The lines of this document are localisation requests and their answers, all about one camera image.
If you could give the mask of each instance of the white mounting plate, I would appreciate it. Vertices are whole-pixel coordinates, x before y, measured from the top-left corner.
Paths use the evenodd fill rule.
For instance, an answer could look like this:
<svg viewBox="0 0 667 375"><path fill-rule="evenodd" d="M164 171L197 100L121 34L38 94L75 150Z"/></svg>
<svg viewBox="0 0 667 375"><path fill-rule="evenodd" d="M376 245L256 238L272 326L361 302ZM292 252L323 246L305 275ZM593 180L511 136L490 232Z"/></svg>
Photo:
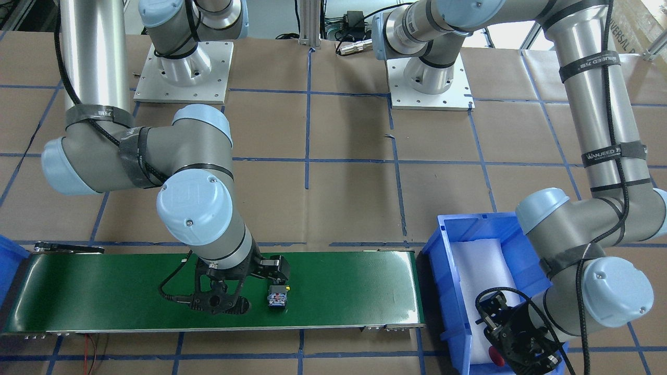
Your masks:
<svg viewBox="0 0 667 375"><path fill-rule="evenodd" d="M387 61L387 77L392 94L392 108L398 109L430 109L440 111L467 111L475 108L475 102L470 93L468 75L463 66L461 55L454 63L454 78L450 88L439 95L428 95L413 89L403 71L410 57Z"/></svg>
<svg viewBox="0 0 667 375"><path fill-rule="evenodd" d="M199 48L211 58L211 73L194 86L179 87L162 77L158 58L151 45L141 71L134 100L148 103L224 104L234 43L230 41L199 42Z"/></svg>

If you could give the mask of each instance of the light blue joint cap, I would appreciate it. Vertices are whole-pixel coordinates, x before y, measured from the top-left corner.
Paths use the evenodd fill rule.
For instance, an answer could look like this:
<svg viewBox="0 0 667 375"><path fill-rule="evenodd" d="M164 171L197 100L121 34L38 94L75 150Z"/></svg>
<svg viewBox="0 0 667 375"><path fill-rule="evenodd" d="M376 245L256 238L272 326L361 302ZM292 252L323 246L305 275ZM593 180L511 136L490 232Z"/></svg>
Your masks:
<svg viewBox="0 0 667 375"><path fill-rule="evenodd" d="M530 194L516 206L516 217L524 234L528 234L542 220L564 205L570 197L561 189L549 187Z"/></svg>
<svg viewBox="0 0 667 375"><path fill-rule="evenodd" d="M590 262L582 285L586 309L605 327L623 326L653 307L653 288L648 278L622 258Z"/></svg>
<svg viewBox="0 0 667 375"><path fill-rule="evenodd" d="M505 0L437 0L438 11L445 20L455 27L479 26L505 4Z"/></svg>
<svg viewBox="0 0 667 375"><path fill-rule="evenodd" d="M231 146L234 147L234 142L231 140L231 131L229 130L229 121L220 110L206 104L189 104L176 112L171 124L173 125L180 119L195 119L206 122L222 131L229 139Z"/></svg>
<svg viewBox="0 0 667 375"><path fill-rule="evenodd" d="M42 171L49 185L66 196L86 196L98 194L79 177L67 160L63 149L63 138L48 141L42 151Z"/></svg>
<svg viewBox="0 0 667 375"><path fill-rule="evenodd" d="M387 53L384 51L385 39L383 12L373 16L371 38L373 39L373 51L375 51L376 59L385 61L387 59Z"/></svg>
<svg viewBox="0 0 667 375"><path fill-rule="evenodd" d="M656 193L660 194L660 197L665 202L665 211L667 212L667 192L662 189L653 189ZM662 222L662 227L658 230L658 233L654 234L651 238L656 238L667 234L667 218Z"/></svg>
<svg viewBox="0 0 667 375"><path fill-rule="evenodd" d="M246 5L245 0L241 0L241 9L243 15L243 17L241 17L241 22L243 22L243 25L241 26L241 33L239 34L239 37L237 39L243 39L248 36L248 27L249 27L248 6Z"/></svg>
<svg viewBox="0 0 667 375"><path fill-rule="evenodd" d="M140 0L139 15L146 27L158 27L183 7L183 0Z"/></svg>
<svg viewBox="0 0 667 375"><path fill-rule="evenodd" d="M202 246L222 236L231 222L229 190L212 173L186 169L169 177L157 194L157 214L177 240Z"/></svg>

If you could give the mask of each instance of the conveyor belt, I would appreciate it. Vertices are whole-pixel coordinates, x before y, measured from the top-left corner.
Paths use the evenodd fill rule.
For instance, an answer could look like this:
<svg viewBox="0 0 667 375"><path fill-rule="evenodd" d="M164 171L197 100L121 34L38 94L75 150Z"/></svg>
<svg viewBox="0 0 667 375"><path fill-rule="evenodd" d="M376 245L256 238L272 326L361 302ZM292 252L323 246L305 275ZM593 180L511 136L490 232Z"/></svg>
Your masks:
<svg viewBox="0 0 667 375"><path fill-rule="evenodd" d="M157 285L182 254L33 255L4 333L422 326L412 252L283 255L291 264L287 308L268 308L268 282L249 277L241 294L251 309L242 316L212 316L160 297ZM165 291L190 294L194 264Z"/></svg>

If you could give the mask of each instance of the blue plastic bin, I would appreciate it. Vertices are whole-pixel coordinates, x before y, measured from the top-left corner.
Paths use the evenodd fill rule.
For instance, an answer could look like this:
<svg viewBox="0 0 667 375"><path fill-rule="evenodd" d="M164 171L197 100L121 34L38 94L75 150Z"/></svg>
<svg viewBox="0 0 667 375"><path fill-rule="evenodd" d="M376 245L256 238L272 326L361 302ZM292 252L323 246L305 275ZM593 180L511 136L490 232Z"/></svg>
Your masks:
<svg viewBox="0 0 667 375"><path fill-rule="evenodd" d="M16 269L30 253L14 241L0 235L0 306L5 301Z"/></svg>
<svg viewBox="0 0 667 375"><path fill-rule="evenodd" d="M448 343L452 365L461 375L514 374L509 366L470 364L472 333L461 293L461 279L454 264L450 243L498 239L517 289L529 296L551 286L551 282L540 269L537 254L521 231L514 212L440 215L438 226L424 246L423 253L429 256L438 287L445 325L445 332L440 335L440 339ZM563 374L563 371L564 364L561 363L552 374Z"/></svg>

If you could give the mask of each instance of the metal connector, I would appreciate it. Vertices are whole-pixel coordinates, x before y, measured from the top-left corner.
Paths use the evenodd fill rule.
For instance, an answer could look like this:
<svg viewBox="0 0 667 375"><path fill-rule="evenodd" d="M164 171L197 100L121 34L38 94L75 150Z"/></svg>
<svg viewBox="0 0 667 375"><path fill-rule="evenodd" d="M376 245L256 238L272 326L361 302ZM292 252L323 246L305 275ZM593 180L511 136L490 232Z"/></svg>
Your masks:
<svg viewBox="0 0 667 375"><path fill-rule="evenodd" d="M354 53L370 51L372 49L373 49L373 40L372 39L356 41L352 44L348 44L344 47L341 47L340 55L341 56L347 56L347 55L352 55Z"/></svg>

